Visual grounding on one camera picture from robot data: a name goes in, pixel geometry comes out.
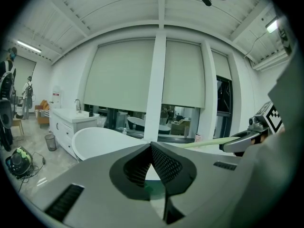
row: bathroom vanity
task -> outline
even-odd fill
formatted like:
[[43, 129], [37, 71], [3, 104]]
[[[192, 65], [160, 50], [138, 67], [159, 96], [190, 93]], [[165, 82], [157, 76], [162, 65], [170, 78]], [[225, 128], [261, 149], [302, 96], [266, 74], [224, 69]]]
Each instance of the bathroom vanity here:
[[74, 109], [52, 109], [50, 112], [50, 129], [56, 141], [74, 158], [72, 138], [76, 132], [88, 127], [97, 127], [98, 114], [89, 117], [89, 112], [81, 113]]

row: freestanding bathtub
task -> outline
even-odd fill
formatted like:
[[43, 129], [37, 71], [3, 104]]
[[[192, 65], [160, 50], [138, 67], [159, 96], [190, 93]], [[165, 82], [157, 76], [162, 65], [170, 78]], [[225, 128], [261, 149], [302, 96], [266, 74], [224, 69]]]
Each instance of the freestanding bathtub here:
[[[144, 126], [146, 124], [146, 121], [137, 117], [128, 117], [128, 124], [129, 128], [133, 130], [133, 125], [135, 124], [136, 127], [134, 130], [142, 131], [144, 132]], [[160, 125], [158, 133], [160, 134], [170, 134], [171, 128], [168, 126]]]
[[107, 128], [89, 127], [78, 131], [73, 136], [72, 148], [77, 158], [84, 161], [98, 155], [146, 143], [144, 140]]

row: light fixture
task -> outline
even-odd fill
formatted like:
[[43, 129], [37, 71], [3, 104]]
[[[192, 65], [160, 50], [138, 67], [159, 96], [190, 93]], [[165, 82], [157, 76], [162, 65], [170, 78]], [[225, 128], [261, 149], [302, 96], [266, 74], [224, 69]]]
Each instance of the light fixture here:
[[266, 28], [269, 33], [274, 32], [277, 29], [277, 17], [275, 17], [272, 21], [270, 21], [267, 25]]
[[32, 46], [30, 46], [30, 45], [28, 45], [28, 44], [26, 44], [26, 43], [24, 43], [24, 42], [22, 42], [22, 41], [20, 41], [20, 40], [18, 40], [17, 42], [18, 42], [18, 44], [20, 44], [20, 45], [23, 45], [23, 46], [25, 46], [25, 47], [27, 47], [27, 48], [29, 48], [29, 49], [32, 49], [33, 51], [36, 51], [36, 52], [39, 52], [39, 53], [41, 52], [40, 49], [34, 48], [34, 47], [32, 47]]

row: fluorescent light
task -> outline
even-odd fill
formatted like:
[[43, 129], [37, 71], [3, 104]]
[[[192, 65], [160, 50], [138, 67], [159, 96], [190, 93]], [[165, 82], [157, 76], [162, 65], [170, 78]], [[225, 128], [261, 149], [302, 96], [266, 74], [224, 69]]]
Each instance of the fluorescent light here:
[[277, 29], [277, 19], [275, 21], [271, 21], [268, 25], [266, 25], [269, 33], [274, 32]]
[[41, 52], [41, 50], [39, 50], [39, 49], [37, 49], [37, 48], [34, 48], [34, 47], [32, 47], [32, 46], [30, 46], [30, 45], [28, 45], [28, 44], [25, 44], [24, 42], [22, 42], [22, 41], [20, 41], [20, 40], [18, 40], [17, 41], [18, 42], [18, 44], [20, 44], [20, 45], [23, 45], [23, 46], [25, 46], [25, 47], [27, 47], [27, 48], [29, 48], [29, 49], [32, 49], [33, 51], [36, 51], [36, 52]]

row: sink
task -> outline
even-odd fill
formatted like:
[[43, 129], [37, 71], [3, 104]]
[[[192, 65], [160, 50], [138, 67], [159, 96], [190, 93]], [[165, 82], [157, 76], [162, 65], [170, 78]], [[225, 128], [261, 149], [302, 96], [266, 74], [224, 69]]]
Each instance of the sink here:
[[52, 110], [56, 115], [60, 116], [62, 119], [68, 121], [69, 123], [80, 123], [95, 120], [98, 118], [99, 114], [94, 113], [94, 116], [89, 117], [89, 112], [81, 111], [77, 112], [75, 109], [59, 108]]

